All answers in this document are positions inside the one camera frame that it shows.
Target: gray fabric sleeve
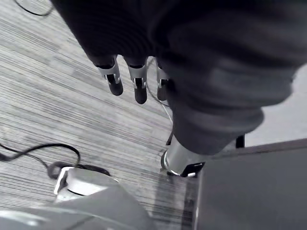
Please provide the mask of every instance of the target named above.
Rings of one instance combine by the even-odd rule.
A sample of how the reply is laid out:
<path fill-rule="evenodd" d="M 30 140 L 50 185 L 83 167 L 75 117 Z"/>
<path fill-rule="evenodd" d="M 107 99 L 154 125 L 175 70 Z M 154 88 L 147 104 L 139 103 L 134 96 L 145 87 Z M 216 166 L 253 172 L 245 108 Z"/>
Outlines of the gray fabric sleeve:
<path fill-rule="evenodd" d="M 291 95 L 307 60 L 307 5 L 216 9 L 167 37 L 174 134 L 195 153 L 216 154 L 262 123 L 263 106 Z"/>

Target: cable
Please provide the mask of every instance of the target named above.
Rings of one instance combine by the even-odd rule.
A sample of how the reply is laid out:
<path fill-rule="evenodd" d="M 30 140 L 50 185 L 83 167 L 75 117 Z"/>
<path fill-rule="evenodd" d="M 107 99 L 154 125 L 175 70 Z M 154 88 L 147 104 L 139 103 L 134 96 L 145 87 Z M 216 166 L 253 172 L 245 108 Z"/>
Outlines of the cable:
<path fill-rule="evenodd" d="M 30 13 L 30 14 L 36 15 L 36 16 L 47 17 L 47 16 L 49 16 L 49 15 L 53 12 L 53 10 L 54 10 L 54 7 L 51 6 L 50 9 L 49 9 L 46 13 L 42 13 L 42 14 L 40 14 L 40 13 L 34 13 L 34 12 L 32 12 L 32 11 L 26 9 L 25 7 L 23 7 L 17 0 L 13 0 L 13 1 L 14 1 L 21 9 L 23 9 L 24 11 L 26 11 L 26 12 L 28 12 L 28 13 Z"/>
<path fill-rule="evenodd" d="M 155 101 L 157 101 L 158 103 L 160 103 L 160 104 L 163 105 L 163 106 L 169 107 L 169 105 L 164 104 L 162 101 L 160 101 L 160 100 L 153 94 L 153 92 L 150 90 L 148 84 L 146 84 L 146 88 L 147 88 L 149 94 L 152 96 L 152 98 L 154 98 Z"/>
<path fill-rule="evenodd" d="M 2 144 L 0 144 L 0 147 L 8 150 L 8 151 L 11 151 L 11 152 L 15 152 L 16 154 L 9 157 L 9 156 L 6 156 L 2 153 L 0 153 L 0 161 L 6 161 L 6 162 L 9 162 L 9 161 L 12 161 L 12 160 L 15 160 L 19 157 L 22 157 L 22 156 L 29 156 L 35 160 L 37 160 L 38 162 L 40 162 L 46 169 L 47 169 L 47 173 L 48 173 L 48 176 L 51 178 L 51 179 L 57 179 L 58 175 L 57 174 L 54 174 L 54 170 L 56 167 L 60 167 L 60 168 L 63 168 L 63 167 L 68 167 L 68 166 L 71 166 L 71 167 L 77 167 L 77 168 L 84 168 L 84 169 L 87 169 L 85 166 L 79 164 L 80 163 L 80 160 L 81 160 L 81 156 L 80 156 L 80 153 L 77 149 L 75 149 L 74 147 L 70 146 L 70 145 L 66 145 L 66 144 L 61 144 L 61 143 L 50 143 L 50 144 L 44 144 L 44 145 L 38 145 L 38 146 L 34 146 L 32 148 L 29 148 L 29 149 L 26 149 L 24 151 L 18 151 L 18 150 L 15 150 L 15 149 L 11 149 L 9 147 L 6 147 Z M 32 151 L 35 151 L 35 150 L 39 150 L 39 149 L 43 149 L 43 148 L 49 148 L 49 147 L 62 147 L 62 148 L 67 148 L 67 149 L 70 149 L 72 150 L 73 152 L 76 153 L 77 155 L 77 161 L 74 165 L 71 165 L 71 164 L 68 164 L 68 163 L 65 163 L 65 162 L 61 162 L 61 161 L 58 161 L 56 163 L 53 163 L 52 165 L 48 166 L 42 159 L 40 159 L 39 157 L 36 157 L 36 156 L 33 156 L 31 154 L 29 154 L 30 152 Z"/>

